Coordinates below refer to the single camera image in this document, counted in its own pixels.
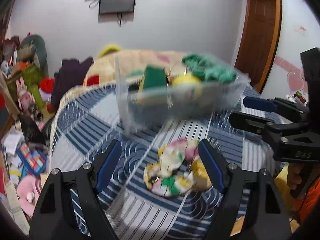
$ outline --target blue gripper pad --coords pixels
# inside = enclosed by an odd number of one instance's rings
[[[277,110],[276,105],[272,101],[261,98],[245,97],[243,99],[243,105],[248,108],[253,108],[270,113]]]
[[[230,181],[227,170],[228,162],[207,140],[199,142],[198,150],[212,186],[224,193]]]
[[[97,176],[97,185],[95,189],[98,193],[100,193],[103,189],[105,189],[108,186],[109,181],[112,177],[112,174],[121,156],[122,148],[121,148],[121,143],[119,141],[116,141],[113,148],[111,149],[109,148],[110,147],[108,147],[108,149],[105,152],[107,153],[109,151],[109,154],[105,162],[103,163],[101,169],[99,170],[98,176]]]

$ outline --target green sponge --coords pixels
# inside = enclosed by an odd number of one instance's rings
[[[139,92],[147,88],[163,87],[167,85],[167,77],[164,69],[152,65],[147,65],[144,72]]]

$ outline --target white wall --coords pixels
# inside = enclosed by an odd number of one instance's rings
[[[243,0],[137,0],[133,21],[99,21],[92,0],[16,0],[11,34],[40,34],[50,76],[63,58],[97,56],[109,43],[126,49],[214,53],[231,63]]]
[[[276,55],[301,69],[300,53],[320,47],[320,25],[304,0],[282,1],[282,25]],[[274,64],[262,92],[263,98],[283,98],[286,94],[293,94],[287,76],[288,72],[285,69]],[[308,99],[306,92],[301,92]]]
[[[232,56],[232,59],[231,59],[231,65],[232,66],[234,66],[236,64],[236,61],[237,61],[238,52],[239,52],[241,39],[242,39],[242,33],[243,33],[243,29],[244,29],[246,11],[247,11],[247,0],[242,0],[242,2],[241,2],[241,17],[240,17],[240,23],[239,23],[239,27],[238,27],[238,38],[237,38],[236,46],[235,46],[235,49],[234,49],[234,52],[233,52],[233,56]]]

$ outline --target dark purple clothing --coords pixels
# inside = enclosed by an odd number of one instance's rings
[[[79,63],[77,59],[62,60],[62,67],[54,74],[54,87],[51,96],[51,105],[58,109],[60,100],[71,88],[82,85],[85,75],[93,64],[92,57]]]

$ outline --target book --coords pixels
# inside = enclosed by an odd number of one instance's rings
[[[8,166],[7,166],[7,159],[5,152],[0,150],[0,168],[3,168],[4,171],[4,182],[8,183],[9,182],[9,171],[8,171]]]
[[[17,146],[24,139],[22,132],[9,133],[3,142],[6,153],[15,155]]]
[[[2,193],[3,195],[5,194],[5,183],[4,183],[4,169],[0,168],[0,193]]]
[[[19,204],[19,199],[17,196],[16,189],[12,181],[9,181],[5,185],[5,190],[7,192],[7,197],[13,215],[14,222],[17,223],[18,227],[22,230],[25,235],[29,234],[30,225],[22,211],[22,208]]]

